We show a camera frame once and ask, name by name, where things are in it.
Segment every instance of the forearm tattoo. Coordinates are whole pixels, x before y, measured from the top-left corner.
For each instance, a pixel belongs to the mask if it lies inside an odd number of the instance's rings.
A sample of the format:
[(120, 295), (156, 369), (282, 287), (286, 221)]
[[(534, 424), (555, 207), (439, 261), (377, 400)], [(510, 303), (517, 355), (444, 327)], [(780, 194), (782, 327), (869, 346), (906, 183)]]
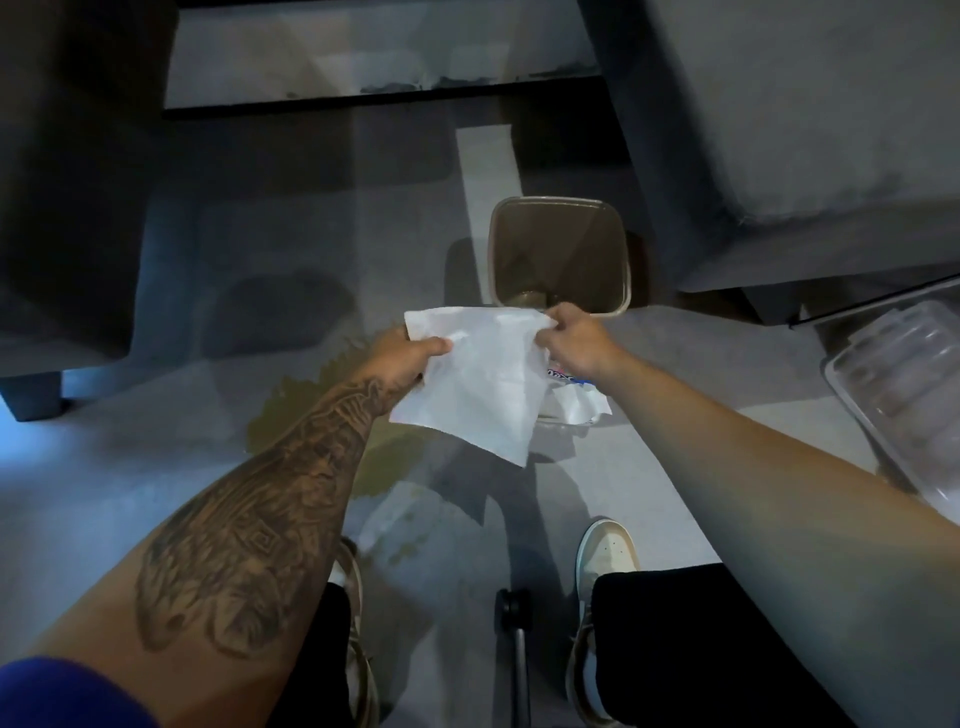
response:
[(136, 580), (146, 649), (197, 624), (223, 654), (255, 657), (316, 605), (383, 398), (378, 379), (338, 386), (162, 526)]

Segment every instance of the gray sofa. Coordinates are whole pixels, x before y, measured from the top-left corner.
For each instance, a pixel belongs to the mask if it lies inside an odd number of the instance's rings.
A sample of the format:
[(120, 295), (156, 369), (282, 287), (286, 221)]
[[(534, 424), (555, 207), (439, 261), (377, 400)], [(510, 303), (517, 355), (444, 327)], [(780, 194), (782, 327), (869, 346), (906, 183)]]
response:
[(960, 260), (960, 5), (580, 6), (674, 287), (775, 323), (776, 284)]
[(60, 412), (60, 371), (130, 345), (173, 0), (0, 8), (0, 394)]

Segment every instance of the person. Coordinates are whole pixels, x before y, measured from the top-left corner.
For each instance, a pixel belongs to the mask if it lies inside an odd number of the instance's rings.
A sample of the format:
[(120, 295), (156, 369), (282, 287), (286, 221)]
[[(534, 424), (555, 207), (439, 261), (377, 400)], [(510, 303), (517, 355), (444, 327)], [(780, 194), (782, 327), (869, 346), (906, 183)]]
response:
[[(960, 529), (629, 355), (575, 306), (548, 313), (538, 344), (618, 402), (723, 561), (644, 572), (622, 526), (590, 526), (567, 669), (585, 722), (955, 725)], [(0, 724), (313, 724), (323, 685), (322, 722), (376, 725), (340, 530), (373, 420), (450, 347), (380, 339), (0, 668)]]

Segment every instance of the hand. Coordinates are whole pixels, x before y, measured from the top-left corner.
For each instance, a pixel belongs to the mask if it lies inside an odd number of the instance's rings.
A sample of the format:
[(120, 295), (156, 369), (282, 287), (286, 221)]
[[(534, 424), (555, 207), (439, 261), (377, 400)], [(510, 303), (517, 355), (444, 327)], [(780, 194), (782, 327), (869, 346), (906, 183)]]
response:
[(351, 377), (376, 377), (383, 384), (382, 413), (386, 414), (417, 382), (431, 356), (441, 356), (453, 349), (453, 342), (433, 336), (420, 341), (407, 338), (406, 327), (391, 328), (373, 343), (370, 358)]
[(629, 356), (617, 346), (599, 321), (573, 303), (554, 306), (546, 315), (555, 328), (537, 332), (537, 345), (548, 349), (564, 369), (602, 387), (616, 362)]

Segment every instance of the wall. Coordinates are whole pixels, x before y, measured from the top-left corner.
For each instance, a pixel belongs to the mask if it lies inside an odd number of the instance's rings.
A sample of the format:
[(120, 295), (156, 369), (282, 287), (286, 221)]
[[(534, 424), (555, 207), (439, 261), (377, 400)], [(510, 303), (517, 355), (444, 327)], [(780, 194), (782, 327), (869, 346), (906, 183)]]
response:
[(598, 73), (576, 0), (324, 0), (184, 10), (168, 109)]

